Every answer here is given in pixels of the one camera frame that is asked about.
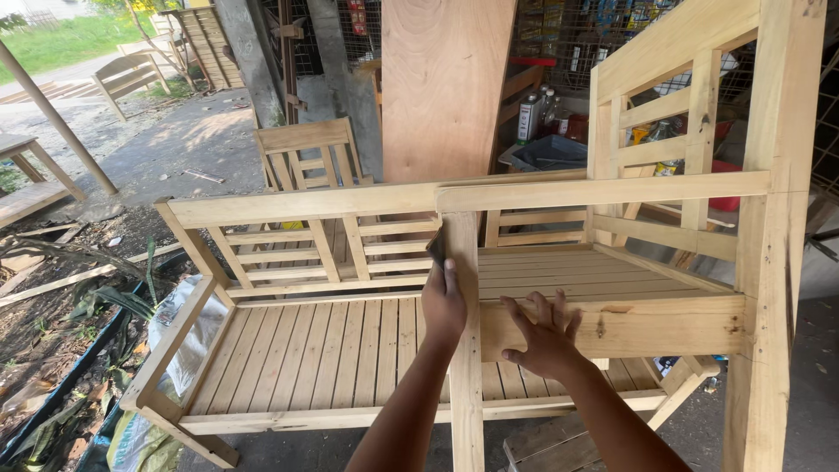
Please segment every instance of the tree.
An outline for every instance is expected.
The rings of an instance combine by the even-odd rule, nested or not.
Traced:
[[[137,27],[137,30],[140,32],[140,36],[149,44],[153,50],[155,50],[160,57],[164,58],[169,65],[175,69],[176,72],[182,77],[187,84],[190,85],[190,89],[193,92],[196,92],[195,84],[192,82],[192,78],[190,77],[190,73],[183,67],[180,67],[178,64],[175,64],[173,60],[171,60],[166,53],[164,53],[160,48],[149,38],[149,35],[143,30],[143,26],[140,25],[140,20],[137,18],[137,11],[135,8],[139,8],[142,10],[152,10],[152,11],[161,11],[166,9],[178,8],[181,7],[181,4],[173,1],[173,0],[87,0],[87,2],[93,4],[100,10],[104,10],[111,13],[125,13],[128,12],[128,15],[131,17],[134,26]],[[174,42],[175,38],[172,35],[172,31],[169,32],[169,38]]]

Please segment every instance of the wooden post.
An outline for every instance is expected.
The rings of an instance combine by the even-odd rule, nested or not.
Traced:
[[[451,451],[455,472],[483,467],[483,391],[481,319],[477,294],[477,214],[443,213],[446,254],[455,260],[457,280],[466,299],[466,329],[451,358]]]
[[[38,108],[44,112],[44,115],[47,116],[47,119],[52,123],[55,129],[61,134],[61,136],[67,141],[67,144],[73,149],[73,152],[79,156],[81,159],[81,163],[87,167],[87,169],[93,174],[96,181],[99,182],[99,185],[105,189],[105,193],[108,195],[117,195],[117,188],[111,183],[111,180],[107,178],[105,172],[102,171],[102,168],[96,163],[91,156],[91,153],[87,152],[87,148],[85,145],[81,143],[81,141],[76,137],[76,134],[73,133],[73,130],[67,126],[67,122],[55,111],[55,107],[52,106],[50,100],[44,95],[41,89],[35,84],[32,80],[32,77],[26,73],[26,70],[20,65],[17,59],[14,58],[12,52],[8,50],[6,45],[0,41],[0,60],[6,66],[9,71],[12,72],[15,80],[17,80],[23,89],[32,97],[32,101],[38,105]]]
[[[734,288],[747,331],[729,362],[723,472],[783,467],[826,3],[761,0],[759,11],[743,169],[769,170],[770,188],[740,207]]]

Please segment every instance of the tree trunk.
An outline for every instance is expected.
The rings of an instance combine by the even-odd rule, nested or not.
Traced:
[[[175,64],[162,50],[160,50],[160,48],[157,47],[157,45],[151,40],[151,38],[149,38],[149,35],[146,34],[145,30],[143,30],[143,26],[140,25],[140,20],[139,18],[137,18],[137,12],[135,12],[134,7],[131,6],[131,0],[123,1],[125,2],[125,7],[128,8],[128,12],[131,14],[131,20],[134,22],[134,26],[136,26],[137,29],[140,31],[140,35],[143,36],[143,39],[145,39],[145,41],[149,43],[149,46],[151,46],[153,50],[157,51],[157,53],[160,54],[160,56],[163,57],[163,59],[166,62],[168,62],[169,65],[172,66],[172,68],[175,69],[176,72],[178,72],[178,74],[180,74],[180,76],[184,77],[186,83],[190,84],[190,89],[193,92],[196,92],[195,84],[192,83],[189,72],[186,70],[181,70],[181,68],[178,67],[178,65]]]

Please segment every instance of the wooden table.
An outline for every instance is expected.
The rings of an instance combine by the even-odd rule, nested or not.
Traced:
[[[35,167],[23,157],[25,150],[32,151],[38,160],[53,173],[57,182],[47,181]],[[49,154],[38,144],[35,136],[0,134],[0,160],[11,158],[12,162],[33,184],[0,198],[0,228],[18,221],[39,209],[56,202],[67,195],[82,201],[87,197],[73,180],[62,170]]]

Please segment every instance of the red container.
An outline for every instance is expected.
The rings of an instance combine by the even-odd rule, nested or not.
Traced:
[[[721,160],[711,161],[711,173],[716,172],[739,172],[743,170],[739,165],[729,164]],[[717,197],[708,199],[708,207],[720,210],[721,212],[736,212],[740,206],[740,197]]]

